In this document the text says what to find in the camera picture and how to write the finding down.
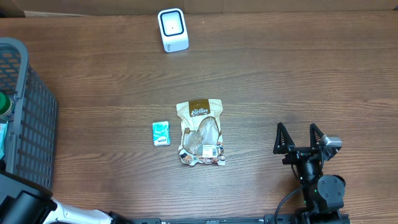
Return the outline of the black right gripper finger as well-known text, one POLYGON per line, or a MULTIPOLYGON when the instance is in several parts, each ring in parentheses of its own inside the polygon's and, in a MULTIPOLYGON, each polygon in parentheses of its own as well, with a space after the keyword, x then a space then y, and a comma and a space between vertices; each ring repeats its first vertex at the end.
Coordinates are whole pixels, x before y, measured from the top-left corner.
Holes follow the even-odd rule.
POLYGON ((277 124, 277 134, 273 154, 288 154, 295 147, 295 143, 282 122, 277 124))
POLYGON ((317 143, 321 140, 324 134, 320 131, 315 123, 310 125, 310 147, 316 148, 317 143))

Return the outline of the brown snack pouch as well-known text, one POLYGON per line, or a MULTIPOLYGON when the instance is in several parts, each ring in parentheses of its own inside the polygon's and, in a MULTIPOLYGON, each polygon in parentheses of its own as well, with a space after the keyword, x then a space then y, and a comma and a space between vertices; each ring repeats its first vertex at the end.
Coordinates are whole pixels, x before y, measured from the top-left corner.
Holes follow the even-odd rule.
POLYGON ((226 155, 220 116, 223 104, 220 99, 198 99, 176 105, 181 119, 181 141, 178 155, 183 164, 216 164, 224 166, 226 155))

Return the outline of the teal tissue pack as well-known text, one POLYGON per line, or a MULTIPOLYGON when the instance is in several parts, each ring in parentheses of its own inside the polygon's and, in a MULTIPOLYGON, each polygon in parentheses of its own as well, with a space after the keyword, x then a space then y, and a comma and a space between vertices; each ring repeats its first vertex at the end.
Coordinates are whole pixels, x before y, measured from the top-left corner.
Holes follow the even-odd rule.
POLYGON ((171 143, 169 122, 152 123, 152 137, 155 147, 169 146, 171 143))

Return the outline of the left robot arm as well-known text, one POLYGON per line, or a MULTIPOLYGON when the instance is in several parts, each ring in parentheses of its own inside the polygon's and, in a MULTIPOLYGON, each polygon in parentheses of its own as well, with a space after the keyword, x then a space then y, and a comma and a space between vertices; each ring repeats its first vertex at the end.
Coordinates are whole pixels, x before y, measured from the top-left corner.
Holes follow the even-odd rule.
POLYGON ((1 223, 111 224, 133 221, 114 212, 64 205, 50 190, 6 171, 1 160, 1 223))

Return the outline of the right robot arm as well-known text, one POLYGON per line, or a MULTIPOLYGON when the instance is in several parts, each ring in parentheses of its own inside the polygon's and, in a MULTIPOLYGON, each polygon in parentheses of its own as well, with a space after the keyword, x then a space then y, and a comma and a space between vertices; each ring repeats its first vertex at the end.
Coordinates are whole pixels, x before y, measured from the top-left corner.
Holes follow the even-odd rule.
POLYGON ((297 147, 283 123, 277 124, 273 153, 284 156, 282 163, 289 165, 300 187, 285 196, 278 204, 274 224, 278 223, 349 223, 349 216, 342 215, 346 182, 339 175, 325 175, 323 166, 342 148, 343 142, 336 136, 322 133, 316 124, 310 125, 310 145, 297 147), (304 207, 292 215, 279 214, 283 204, 296 193, 303 195, 304 207))

